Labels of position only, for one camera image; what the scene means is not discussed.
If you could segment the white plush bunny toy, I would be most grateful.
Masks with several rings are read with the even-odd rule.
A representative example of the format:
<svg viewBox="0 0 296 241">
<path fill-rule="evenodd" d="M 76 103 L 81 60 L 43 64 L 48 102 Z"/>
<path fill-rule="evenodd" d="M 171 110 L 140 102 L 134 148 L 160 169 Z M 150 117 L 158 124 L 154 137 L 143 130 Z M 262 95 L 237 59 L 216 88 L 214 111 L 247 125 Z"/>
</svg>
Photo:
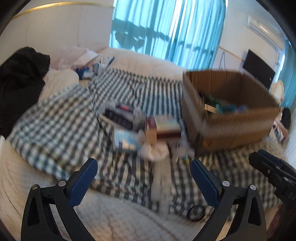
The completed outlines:
<svg viewBox="0 0 296 241">
<path fill-rule="evenodd" d="M 172 142 L 171 148 L 171 161 L 177 163 L 179 160 L 190 161 L 195 157 L 195 151 L 190 147 L 188 141 L 184 138 Z"/>
</svg>

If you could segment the white lace cloth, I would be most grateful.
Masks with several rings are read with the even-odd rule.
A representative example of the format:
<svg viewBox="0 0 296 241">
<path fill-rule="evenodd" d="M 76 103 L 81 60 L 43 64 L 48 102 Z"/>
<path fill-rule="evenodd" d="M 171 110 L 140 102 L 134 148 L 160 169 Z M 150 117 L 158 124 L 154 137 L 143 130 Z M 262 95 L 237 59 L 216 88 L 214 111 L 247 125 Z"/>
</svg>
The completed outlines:
<svg viewBox="0 0 296 241">
<path fill-rule="evenodd" d="M 170 155 L 166 142 L 157 142 L 155 145 L 148 144 L 143 130 L 138 131 L 138 143 L 140 145 L 138 154 L 145 160 L 160 162 Z"/>
</svg>

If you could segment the medicine carton box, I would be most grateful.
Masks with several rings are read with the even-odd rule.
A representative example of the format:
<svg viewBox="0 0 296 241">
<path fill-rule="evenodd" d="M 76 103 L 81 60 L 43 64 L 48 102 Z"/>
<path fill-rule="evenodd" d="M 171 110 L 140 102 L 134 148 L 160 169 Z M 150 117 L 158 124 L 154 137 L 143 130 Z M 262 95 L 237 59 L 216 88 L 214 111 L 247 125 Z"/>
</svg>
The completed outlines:
<svg viewBox="0 0 296 241">
<path fill-rule="evenodd" d="M 179 140 L 182 129 L 171 115 L 156 115 L 145 119 L 145 137 L 149 145 L 159 141 Z"/>
</svg>

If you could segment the brown cardboard box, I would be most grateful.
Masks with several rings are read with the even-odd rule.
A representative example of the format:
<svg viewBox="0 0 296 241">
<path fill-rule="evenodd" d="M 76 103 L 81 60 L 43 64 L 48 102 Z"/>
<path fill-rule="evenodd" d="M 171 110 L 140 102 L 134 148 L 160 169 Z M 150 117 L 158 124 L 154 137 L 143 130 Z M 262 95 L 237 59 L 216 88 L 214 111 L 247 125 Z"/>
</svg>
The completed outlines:
<svg viewBox="0 0 296 241">
<path fill-rule="evenodd" d="M 280 112 L 258 80 L 242 72 L 185 71 L 182 116 L 198 153 L 233 149 L 261 141 Z"/>
</svg>

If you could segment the blue white tissue pack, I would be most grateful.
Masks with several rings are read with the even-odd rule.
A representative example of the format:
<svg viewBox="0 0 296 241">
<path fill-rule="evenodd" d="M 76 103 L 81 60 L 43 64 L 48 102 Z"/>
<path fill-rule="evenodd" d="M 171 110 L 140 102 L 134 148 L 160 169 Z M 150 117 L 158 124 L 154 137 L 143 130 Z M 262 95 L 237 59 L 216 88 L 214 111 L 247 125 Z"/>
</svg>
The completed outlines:
<svg viewBox="0 0 296 241">
<path fill-rule="evenodd" d="M 116 128 L 112 137 L 115 152 L 138 152 L 138 132 Z"/>
</svg>

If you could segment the floral wet wipes pack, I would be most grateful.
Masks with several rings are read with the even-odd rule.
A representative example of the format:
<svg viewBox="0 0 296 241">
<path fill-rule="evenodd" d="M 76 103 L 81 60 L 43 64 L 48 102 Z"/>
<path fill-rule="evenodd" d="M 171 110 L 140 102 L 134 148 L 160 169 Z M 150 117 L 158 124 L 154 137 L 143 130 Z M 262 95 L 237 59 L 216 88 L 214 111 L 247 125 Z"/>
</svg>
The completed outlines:
<svg viewBox="0 0 296 241">
<path fill-rule="evenodd" d="M 146 114 L 139 107 L 107 102 L 100 110 L 99 118 L 117 128 L 137 132 L 143 127 Z"/>
</svg>

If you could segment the white air conditioner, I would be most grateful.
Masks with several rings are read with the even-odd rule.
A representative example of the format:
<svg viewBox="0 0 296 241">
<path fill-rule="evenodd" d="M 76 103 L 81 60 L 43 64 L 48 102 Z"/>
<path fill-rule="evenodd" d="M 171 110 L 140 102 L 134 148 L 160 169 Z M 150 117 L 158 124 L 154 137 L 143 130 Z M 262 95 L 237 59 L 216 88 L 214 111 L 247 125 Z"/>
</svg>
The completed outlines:
<svg viewBox="0 0 296 241">
<path fill-rule="evenodd" d="M 262 39 L 264 39 L 276 51 L 282 51 L 284 48 L 284 40 L 281 35 L 275 34 L 268 29 L 260 21 L 254 19 L 252 16 L 247 17 L 247 26 Z"/>
</svg>

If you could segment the black clothing pile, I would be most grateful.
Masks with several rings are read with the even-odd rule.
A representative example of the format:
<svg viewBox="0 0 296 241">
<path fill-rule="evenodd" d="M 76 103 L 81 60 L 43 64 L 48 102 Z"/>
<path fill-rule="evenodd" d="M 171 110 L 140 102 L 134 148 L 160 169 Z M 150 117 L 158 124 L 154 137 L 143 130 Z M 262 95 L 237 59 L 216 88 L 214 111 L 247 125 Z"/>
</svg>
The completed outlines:
<svg viewBox="0 0 296 241">
<path fill-rule="evenodd" d="M 38 102 L 51 58 L 34 48 L 15 51 L 1 65 L 1 136 L 7 138 L 16 121 Z"/>
</svg>

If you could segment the blue white plush toy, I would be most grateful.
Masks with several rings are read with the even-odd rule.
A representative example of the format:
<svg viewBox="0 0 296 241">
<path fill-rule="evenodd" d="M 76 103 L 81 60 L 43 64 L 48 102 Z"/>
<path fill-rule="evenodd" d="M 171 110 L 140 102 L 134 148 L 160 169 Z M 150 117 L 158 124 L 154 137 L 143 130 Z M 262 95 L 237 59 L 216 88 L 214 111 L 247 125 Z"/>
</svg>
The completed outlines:
<svg viewBox="0 0 296 241">
<path fill-rule="evenodd" d="M 89 67 L 76 68 L 75 72 L 78 74 L 79 80 L 92 79 L 107 69 L 114 60 L 114 56 L 102 58 L 99 62 L 92 64 L 92 69 Z"/>
</svg>

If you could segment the blue curtain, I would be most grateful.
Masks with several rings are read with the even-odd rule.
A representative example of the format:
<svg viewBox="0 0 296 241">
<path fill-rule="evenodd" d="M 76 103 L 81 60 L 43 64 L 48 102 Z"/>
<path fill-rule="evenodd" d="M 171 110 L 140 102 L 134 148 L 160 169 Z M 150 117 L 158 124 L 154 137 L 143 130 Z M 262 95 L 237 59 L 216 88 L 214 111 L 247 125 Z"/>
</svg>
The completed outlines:
<svg viewBox="0 0 296 241">
<path fill-rule="evenodd" d="M 109 44 L 190 70 L 213 66 L 227 2 L 121 0 L 114 2 Z"/>
</svg>

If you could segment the black wall television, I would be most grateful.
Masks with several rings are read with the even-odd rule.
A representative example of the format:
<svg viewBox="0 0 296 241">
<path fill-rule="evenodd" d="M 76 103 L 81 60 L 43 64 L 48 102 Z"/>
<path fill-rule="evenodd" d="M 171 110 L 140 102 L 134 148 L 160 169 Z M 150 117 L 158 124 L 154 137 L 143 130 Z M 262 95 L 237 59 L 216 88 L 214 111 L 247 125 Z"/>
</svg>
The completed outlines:
<svg viewBox="0 0 296 241">
<path fill-rule="evenodd" d="M 275 71 L 251 50 L 248 50 L 242 68 L 270 89 Z"/>
</svg>

